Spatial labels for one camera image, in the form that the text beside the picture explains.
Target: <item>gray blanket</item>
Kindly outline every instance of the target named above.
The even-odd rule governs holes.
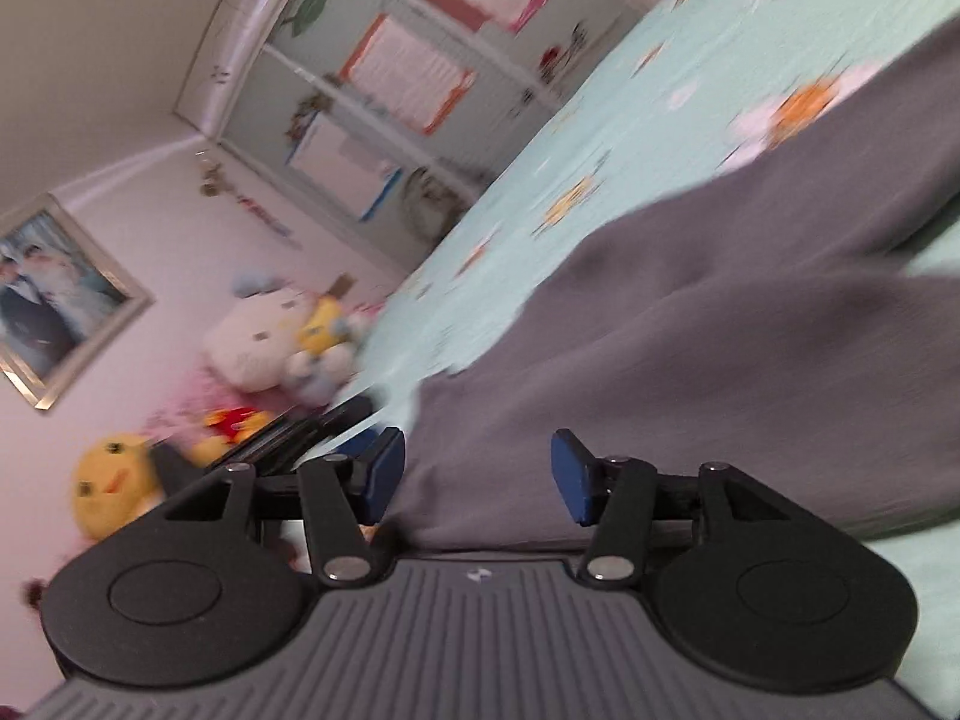
[[[960,281],[882,257],[960,191],[960,20],[752,165],[585,238],[467,370],[421,387],[392,516],[430,549],[577,547],[568,427],[727,461],[860,535],[960,505]]]

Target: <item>ceiling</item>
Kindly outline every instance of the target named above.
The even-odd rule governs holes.
[[[154,145],[219,0],[0,0],[0,212]]]

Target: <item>picture frame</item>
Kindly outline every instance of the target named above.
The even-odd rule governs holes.
[[[37,410],[151,304],[52,194],[0,217],[0,370]]]

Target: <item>mint green bedsheet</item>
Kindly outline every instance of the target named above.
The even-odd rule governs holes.
[[[376,422],[410,429],[419,381],[488,349],[589,232],[789,137],[958,9],[960,0],[663,1],[391,298],[354,385],[386,394]],[[935,265],[960,271],[960,231],[917,266]],[[544,462],[546,452],[544,437]],[[876,546],[922,606],[902,681],[956,714],[960,524]]]

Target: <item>metal screw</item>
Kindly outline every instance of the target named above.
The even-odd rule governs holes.
[[[618,581],[634,573],[630,560],[618,555],[601,555],[587,563],[587,573],[600,581]]]
[[[357,581],[370,573],[370,564],[356,555],[333,557],[323,564],[323,573],[333,581]]]

